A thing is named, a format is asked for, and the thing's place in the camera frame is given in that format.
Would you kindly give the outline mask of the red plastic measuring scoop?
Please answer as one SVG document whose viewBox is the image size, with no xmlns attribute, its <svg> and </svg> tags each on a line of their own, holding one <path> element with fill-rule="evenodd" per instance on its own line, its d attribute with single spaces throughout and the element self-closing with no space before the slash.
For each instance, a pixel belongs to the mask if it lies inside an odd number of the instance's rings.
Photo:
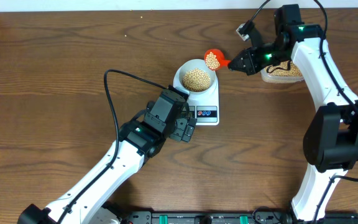
<svg viewBox="0 0 358 224">
<path fill-rule="evenodd" d="M 212 71 L 227 67 L 231 62 L 230 60 L 225 59 L 223 52 L 219 49 L 207 50 L 204 54 L 204 61 L 206 66 Z"/>
</svg>

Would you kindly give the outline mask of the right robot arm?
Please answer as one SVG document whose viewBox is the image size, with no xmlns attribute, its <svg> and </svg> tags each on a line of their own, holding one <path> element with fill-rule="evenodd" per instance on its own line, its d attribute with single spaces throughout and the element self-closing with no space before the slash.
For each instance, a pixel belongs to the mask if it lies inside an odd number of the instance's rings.
<svg viewBox="0 0 358 224">
<path fill-rule="evenodd" d="M 306 24 L 296 4 L 274 13 L 276 38 L 265 43 L 253 20 L 241 24 L 237 33 L 250 48 L 228 63 L 233 71 L 254 75 L 282 62 L 301 72 L 316 109 L 304 138 L 308 163 L 298 193 L 284 223 L 325 221 L 325 208 L 337 183 L 358 162 L 358 96 L 341 76 L 329 52 L 327 26 Z"/>
</svg>

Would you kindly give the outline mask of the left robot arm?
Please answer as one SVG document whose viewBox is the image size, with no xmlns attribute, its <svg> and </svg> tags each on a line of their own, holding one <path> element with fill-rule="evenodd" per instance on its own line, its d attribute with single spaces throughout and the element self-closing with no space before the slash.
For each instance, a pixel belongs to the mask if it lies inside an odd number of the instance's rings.
<svg viewBox="0 0 358 224">
<path fill-rule="evenodd" d="M 162 90 L 157 101 L 148 104 L 143 121 L 124 123 L 108 152 L 74 187 L 44 209 L 29 205 L 18 222 L 90 223 L 117 188 L 156 156 L 168 138 L 191 139 L 196 119 L 187 115 L 189 96 L 181 87 Z"/>
</svg>

